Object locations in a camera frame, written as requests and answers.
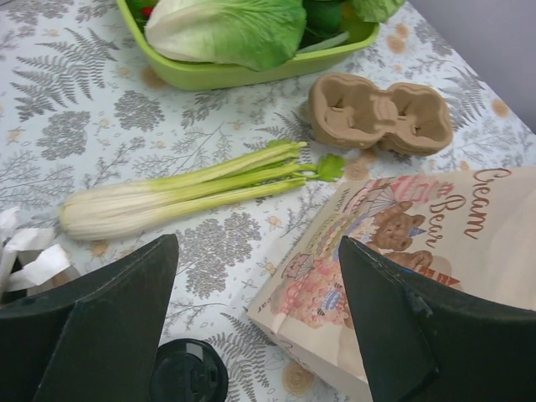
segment gray wall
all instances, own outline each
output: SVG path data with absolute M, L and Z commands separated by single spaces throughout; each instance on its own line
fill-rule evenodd
M 536 132 L 536 0 L 410 0 Z

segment brown cardboard egg carton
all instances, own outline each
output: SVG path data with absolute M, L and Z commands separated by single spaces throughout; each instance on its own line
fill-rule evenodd
M 445 100 L 426 85 L 400 82 L 381 90 L 350 74 L 320 77 L 309 92 L 315 140 L 336 147 L 431 155 L 453 137 Z

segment green plastic bowl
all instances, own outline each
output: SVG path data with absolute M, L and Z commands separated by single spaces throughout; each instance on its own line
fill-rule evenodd
M 298 54 L 294 59 L 272 70 L 255 72 L 236 64 L 183 63 L 167 59 L 147 43 L 143 32 L 132 17 L 126 0 L 117 0 L 117 5 L 155 73 L 181 90 L 215 90 L 316 73 L 342 62 L 356 50 L 369 46 L 379 33 L 378 23 L 364 23 L 353 12 L 345 13 L 343 29 L 350 33 L 349 44 Z

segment black cap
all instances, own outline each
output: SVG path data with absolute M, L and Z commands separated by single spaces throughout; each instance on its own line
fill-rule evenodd
M 178 339 L 158 348 L 149 402 L 224 402 L 229 376 L 208 343 Z

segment white paper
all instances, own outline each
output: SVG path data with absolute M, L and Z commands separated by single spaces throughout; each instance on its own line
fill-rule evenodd
M 19 208 L 12 208 L 0 213 L 0 296 L 5 291 L 41 286 L 70 267 L 61 246 L 52 245 L 54 230 L 16 229 L 20 225 L 18 212 Z M 11 274 L 18 253 L 31 250 L 40 252 L 38 257 Z

